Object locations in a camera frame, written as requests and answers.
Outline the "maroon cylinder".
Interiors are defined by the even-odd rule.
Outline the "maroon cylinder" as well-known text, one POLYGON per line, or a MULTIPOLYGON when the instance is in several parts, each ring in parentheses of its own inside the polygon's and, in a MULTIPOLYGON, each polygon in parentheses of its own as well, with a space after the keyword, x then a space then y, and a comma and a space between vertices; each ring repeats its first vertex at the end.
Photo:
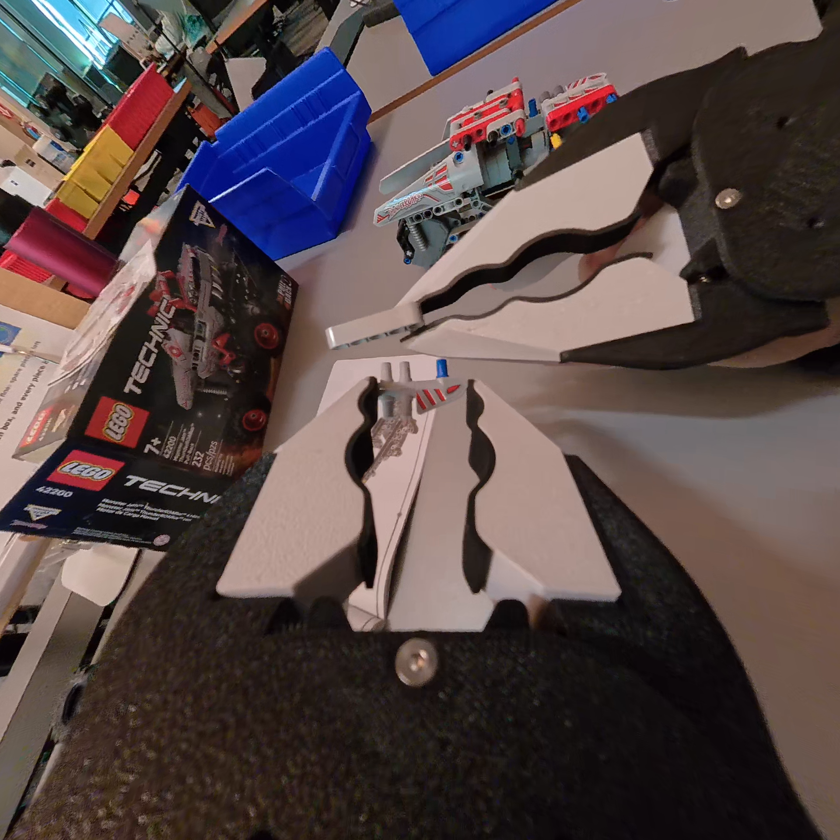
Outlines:
POLYGON ((37 206, 5 248, 89 298, 97 298, 123 266, 119 257, 37 206))

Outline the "partly built toy truck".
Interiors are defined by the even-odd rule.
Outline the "partly built toy truck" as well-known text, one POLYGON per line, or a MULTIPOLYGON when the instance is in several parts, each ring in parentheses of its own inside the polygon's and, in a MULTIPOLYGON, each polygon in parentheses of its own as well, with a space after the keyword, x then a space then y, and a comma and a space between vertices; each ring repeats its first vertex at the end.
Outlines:
POLYGON ((514 77, 453 114, 443 139, 381 179, 374 226, 430 268, 566 137, 618 99, 604 72, 526 98, 514 77))

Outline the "grey angled brick beam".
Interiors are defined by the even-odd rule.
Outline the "grey angled brick beam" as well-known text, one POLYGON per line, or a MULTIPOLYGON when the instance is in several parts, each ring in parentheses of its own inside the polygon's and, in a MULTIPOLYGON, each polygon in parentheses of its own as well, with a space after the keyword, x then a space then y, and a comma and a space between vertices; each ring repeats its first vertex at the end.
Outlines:
POLYGON ((424 315, 420 306, 415 302, 408 302, 329 327, 325 330, 325 337, 331 350, 341 350, 410 333, 423 325, 424 315))

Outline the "stack of red yellow bins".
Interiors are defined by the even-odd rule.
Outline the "stack of red yellow bins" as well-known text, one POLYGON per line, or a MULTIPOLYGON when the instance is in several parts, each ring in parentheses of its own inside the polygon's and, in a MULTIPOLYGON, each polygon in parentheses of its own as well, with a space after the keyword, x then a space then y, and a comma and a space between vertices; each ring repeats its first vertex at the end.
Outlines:
POLYGON ((156 67, 148 66, 104 120, 48 200, 45 210, 83 231, 143 142, 164 127, 175 90, 156 67))

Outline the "black toy truck box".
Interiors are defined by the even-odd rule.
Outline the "black toy truck box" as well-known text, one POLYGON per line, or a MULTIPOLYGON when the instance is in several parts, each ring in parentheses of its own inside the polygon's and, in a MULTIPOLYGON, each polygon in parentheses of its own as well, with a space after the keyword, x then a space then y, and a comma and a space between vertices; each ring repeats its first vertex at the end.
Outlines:
POLYGON ((3 532, 168 549, 262 455, 298 283, 187 185, 134 229, 14 457, 3 532))

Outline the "grey desk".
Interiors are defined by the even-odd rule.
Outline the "grey desk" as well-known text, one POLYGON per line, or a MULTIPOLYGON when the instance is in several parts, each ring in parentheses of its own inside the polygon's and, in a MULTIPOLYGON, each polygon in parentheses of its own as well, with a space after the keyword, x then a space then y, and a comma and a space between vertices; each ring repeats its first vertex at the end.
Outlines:
MULTIPOLYGON (((363 32, 349 64, 374 109, 372 151, 342 234, 281 261, 299 284, 266 446, 314 416, 339 358, 329 326, 389 308, 419 277, 375 229, 382 177, 440 141, 446 119, 519 77, 528 97, 604 71, 625 93, 717 58, 820 31, 813 2, 558 3, 534 28, 430 77, 404 22, 363 32)), ((838 380, 791 367, 621 371, 451 362, 647 524, 704 592, 755 685, 780 755, 824 836, 838 838, 838 380)))

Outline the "small grey red-striped brick assembly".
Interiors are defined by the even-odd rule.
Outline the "small grey red-striped brick assembly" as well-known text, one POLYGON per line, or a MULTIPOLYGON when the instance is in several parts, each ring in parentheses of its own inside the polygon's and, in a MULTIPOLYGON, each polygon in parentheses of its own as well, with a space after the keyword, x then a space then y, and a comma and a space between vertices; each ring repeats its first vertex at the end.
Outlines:
POLYGON ((398 377, 393 376, 391 362, 381 363, 377 395, 381 417, 407 421, 414 415, 424 415, 451 403, 467 392, 467 381, 448 374, 446 358, 435 361, 436 376, 429 380, 415 381, 411 374, 411 365, 402 361, 398 377))

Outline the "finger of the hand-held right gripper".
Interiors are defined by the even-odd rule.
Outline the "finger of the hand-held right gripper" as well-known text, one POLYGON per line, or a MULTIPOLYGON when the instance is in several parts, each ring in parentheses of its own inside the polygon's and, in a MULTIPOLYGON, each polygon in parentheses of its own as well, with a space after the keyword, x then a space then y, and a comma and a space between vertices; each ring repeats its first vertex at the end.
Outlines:
POLYGON ((642 133, 510 192, 405 294, 427 314, 468 291, 511 280, 544 256, 582 255, 614 244, 641 215, 654 172, 642 133))
POLYGON ((563 354, 692 323, 687 281, 647 254, 617 259, 575 290, 513 297, 481 316, 448 317, 405 339, 437 358, 560 363, 563 354))

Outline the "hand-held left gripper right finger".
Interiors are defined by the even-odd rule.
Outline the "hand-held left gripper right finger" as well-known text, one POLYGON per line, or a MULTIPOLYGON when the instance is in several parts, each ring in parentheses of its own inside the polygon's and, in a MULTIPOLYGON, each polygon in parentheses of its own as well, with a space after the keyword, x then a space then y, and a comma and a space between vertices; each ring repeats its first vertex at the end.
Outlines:
POLYGON ((466 404, 469 589, 495 602, 616 602, 620 586, 561 448, 482 381, 469 381, 466 404))

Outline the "white instruction booklet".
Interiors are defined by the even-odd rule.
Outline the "white instruction booklet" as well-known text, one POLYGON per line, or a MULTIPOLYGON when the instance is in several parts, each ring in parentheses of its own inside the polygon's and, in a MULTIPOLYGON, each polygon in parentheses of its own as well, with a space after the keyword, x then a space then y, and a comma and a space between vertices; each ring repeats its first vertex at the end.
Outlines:
MULTIPOLYGON (((369 376, 378 380, 383 362, 391 362, 396 379, 402 361, 410 363, 415 381, 436 376, 436 358, 429 355, 341 360, 332 367, 318 414, 336 403, 359 380, 369 376)), ((372 500, 377 565, 373 584, 360 584, 346 602, 345 613, 354 631, 379 631, 386 625, 393 566, 424 471, 433 425, 434 411, 421 416, 415 414, 407 421, 383 419, 377 403, 371 429, 374 460, 363 477, 372 500)))

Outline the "blue plastic storage bin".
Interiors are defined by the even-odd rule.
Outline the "blue plastic storage bin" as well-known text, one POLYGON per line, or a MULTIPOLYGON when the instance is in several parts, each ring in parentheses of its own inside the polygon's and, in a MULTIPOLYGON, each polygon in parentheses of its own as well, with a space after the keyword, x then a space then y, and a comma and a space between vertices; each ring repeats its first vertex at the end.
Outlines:
POLYGON ((432 76, 552 4, 552 1, 394 1, 432 76))
POLYGON ((371 147, 371 107, 330 48, 204 142, 189 185, 273 260, 336 238, 371 147))

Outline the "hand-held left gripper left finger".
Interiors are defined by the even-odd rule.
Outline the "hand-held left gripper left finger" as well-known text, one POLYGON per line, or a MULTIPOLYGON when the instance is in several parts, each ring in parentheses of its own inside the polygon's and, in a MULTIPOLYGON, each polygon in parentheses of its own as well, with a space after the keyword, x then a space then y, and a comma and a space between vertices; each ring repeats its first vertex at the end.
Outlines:
POLYGON ((371 588, 378 545, 371 430, 378 381, 365 377, 278 447, 216 586, 231 598, 346 600, 371 588))

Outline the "brown cardboard box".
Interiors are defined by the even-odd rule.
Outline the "brown cardboard box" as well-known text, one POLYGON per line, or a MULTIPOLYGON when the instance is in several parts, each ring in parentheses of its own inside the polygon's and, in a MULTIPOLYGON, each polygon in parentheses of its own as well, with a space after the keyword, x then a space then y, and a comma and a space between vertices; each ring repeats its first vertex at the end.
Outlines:
POLYGON ((66 329, 75 329, 90 304, 48 284, 1 268, 1 305, 66 329))

